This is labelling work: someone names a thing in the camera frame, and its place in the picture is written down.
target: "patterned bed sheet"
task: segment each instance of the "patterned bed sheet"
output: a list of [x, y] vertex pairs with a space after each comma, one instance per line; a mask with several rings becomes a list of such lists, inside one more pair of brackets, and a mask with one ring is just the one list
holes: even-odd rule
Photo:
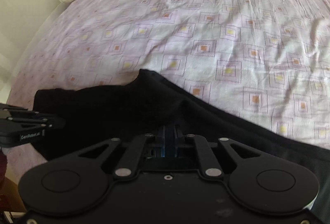
[[[127, 84], [144, 68], [330, 149], [329, 30], [329, 0], [76, 0], [24, 61], [8, 103], [32, 108], [38, 89]], [[18, 177], [45, 161], [31, 145], [8, 160]]]

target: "orange square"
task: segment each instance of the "orange square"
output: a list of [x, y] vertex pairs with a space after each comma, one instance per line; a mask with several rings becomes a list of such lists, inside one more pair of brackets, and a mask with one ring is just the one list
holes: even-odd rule
[[258, 95], [252, 96], [252, 102], [259, 104], [259, 96]]
[[201, 51], [207, 51], [207, 46], [206, 45], [202, 45], [201, 46]]
[[200, 93], [201, 93], [201, 89], [198, 89], [198, 88], [192, 89], [192, 94], [193, 95], [199, 95]]

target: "silver screw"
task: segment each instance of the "silver screw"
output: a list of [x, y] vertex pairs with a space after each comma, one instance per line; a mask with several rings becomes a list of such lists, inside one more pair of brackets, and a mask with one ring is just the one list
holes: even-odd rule
[[38, 224], [37, 221], [35, 221], [34, 219], [28, 219], [26, 221], [26, 224]]
[[128, 168], [119, 168], [114, 172], [117, 176], [129, 176], [131, 175], [132, 171]]
[[164, 179], [165, 179], [165, 180], [172, 180], [173, 177], [172, 177], [171, 175], [166, 175], [166, 176], [164, 176]]
[[205, 174], [208, 176], [220, 176], [222, 172], [218, 168], [209, 168], [205, 171]]

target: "black garment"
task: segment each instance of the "black garment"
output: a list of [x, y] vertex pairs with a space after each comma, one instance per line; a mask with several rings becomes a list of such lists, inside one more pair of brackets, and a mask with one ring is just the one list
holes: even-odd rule
[[111, 137], [155, 133], [162, 125], [179, 124], [184, 134], [210, 142], [232, 138], [253, 148], [303, 165], [319, 179], [321, 189], [312, 212], [330, 224], [330, 151], [296, 142], [219, 110], [192, 96], [153, 71], [140, 70], [125, 86], [97, 86], [79, 91], [40, 90], [34, 110], [66, 119], [65, 129], [34, 143], [47, 160]]

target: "pink and white bedspread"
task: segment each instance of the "pink and white bedspread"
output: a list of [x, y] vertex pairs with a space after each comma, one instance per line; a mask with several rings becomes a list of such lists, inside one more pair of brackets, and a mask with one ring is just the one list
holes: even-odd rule
[[[330, 149], [329, 30], [329, 0], [76, 0], [26, 59], [9, 103], [32, 108], [38, 89], [127, 84], [150, 69]], [[31, 145], [8, 159], [18, 177], [45, 161]]]

